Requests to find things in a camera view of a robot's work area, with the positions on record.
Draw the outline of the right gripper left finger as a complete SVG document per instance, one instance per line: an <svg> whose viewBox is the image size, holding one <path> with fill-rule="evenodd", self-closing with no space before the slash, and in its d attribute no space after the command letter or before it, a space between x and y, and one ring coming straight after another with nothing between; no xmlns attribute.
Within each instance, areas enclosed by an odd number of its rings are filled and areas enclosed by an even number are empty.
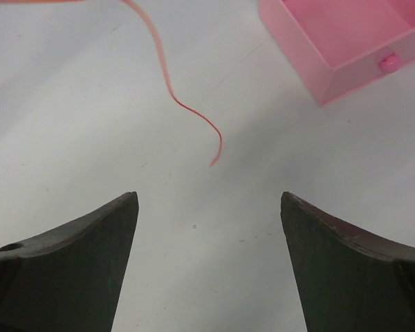
<svg viewBox="0 0 415 332"><path fill-rule="evenodd" d="M138 212L127 192L0 248L0 331L110 331Z"/></svg>

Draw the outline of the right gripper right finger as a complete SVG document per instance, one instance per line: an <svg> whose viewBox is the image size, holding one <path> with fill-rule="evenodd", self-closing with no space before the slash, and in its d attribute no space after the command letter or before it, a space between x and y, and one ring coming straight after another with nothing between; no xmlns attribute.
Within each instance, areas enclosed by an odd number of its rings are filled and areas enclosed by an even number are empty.
<svg viewBox="0 0 415 332"><path fill-rule="evenodd" d="M281 220L308 331L415 331L415 248L284 192Z"/></svg>

